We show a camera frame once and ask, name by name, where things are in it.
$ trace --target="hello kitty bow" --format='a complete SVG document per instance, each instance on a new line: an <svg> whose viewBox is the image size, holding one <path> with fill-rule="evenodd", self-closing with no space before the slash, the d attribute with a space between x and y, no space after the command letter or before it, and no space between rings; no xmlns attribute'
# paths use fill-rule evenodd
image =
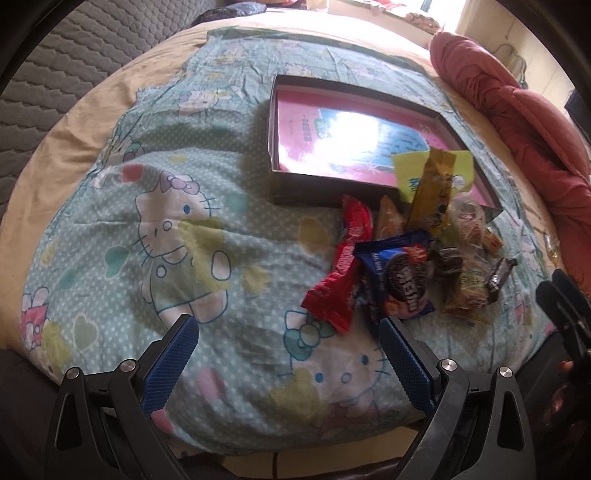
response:
<svg viewBox="0 0 591 480"><path fill-rule="evenodd" d="M177 176L169 171L163 171L160 174L160 190L166 192L169 189L182 190L189 195L199 193L199 184L189 175Z"/></svg>
<svg viewBox="0 0 591 480"><path fill-rule="evenodd" d="M299 328L288 328L285 331L283 342L290 355L296 360L307 360L314 348L320 345L323 338L332 337L336 333L328 322L319 322L314 318L307 318Z"/></svg>

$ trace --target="blue cookie package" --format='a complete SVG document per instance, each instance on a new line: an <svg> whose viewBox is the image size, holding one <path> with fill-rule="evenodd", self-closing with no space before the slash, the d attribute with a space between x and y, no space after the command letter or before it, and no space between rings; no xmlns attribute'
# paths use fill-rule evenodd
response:
<svg viewBox="0 0 591 480"><path fill-rule="evenodd" d="M363 264L363 286L371 319L389 315L408 320L435 310L427 296L427 249L431 235L414 230L384 240L355 245Z"/></svg>

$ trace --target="cable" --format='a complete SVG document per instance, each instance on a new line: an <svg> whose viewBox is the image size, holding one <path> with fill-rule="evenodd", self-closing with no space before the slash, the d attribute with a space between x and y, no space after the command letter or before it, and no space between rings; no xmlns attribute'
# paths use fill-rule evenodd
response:
<svg viewBox="0 0 591 480"><path fill-rule="evenodd" d="M279 452L273 452L273 480L277 480L277 457Z"/></svg>

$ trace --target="quilted gray mattress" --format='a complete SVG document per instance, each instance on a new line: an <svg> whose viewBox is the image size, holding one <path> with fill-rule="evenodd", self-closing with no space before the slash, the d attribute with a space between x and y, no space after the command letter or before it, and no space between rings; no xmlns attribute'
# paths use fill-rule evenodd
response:
<svg viewBox="0 0 591 480"><path fill-rule="evenodd" d="M127 62L222 0L87 0L31 52L0 96L0 218L51 127Z"/></svg>

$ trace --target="open box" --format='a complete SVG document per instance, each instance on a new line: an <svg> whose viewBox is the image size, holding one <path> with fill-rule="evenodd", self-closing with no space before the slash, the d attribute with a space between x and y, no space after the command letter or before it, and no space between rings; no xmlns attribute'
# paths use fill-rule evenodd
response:
<svg viewBox="0 0 591 480"><path fill-rule="evenodd" d="M405 212L391 156L430 147L467 150L439 113L416 103L347 83L275 77L268 148L277 204L340 207L349 194L377 210L387 194ZM488 220L502 210L476 161L470 194Z"/></svg>

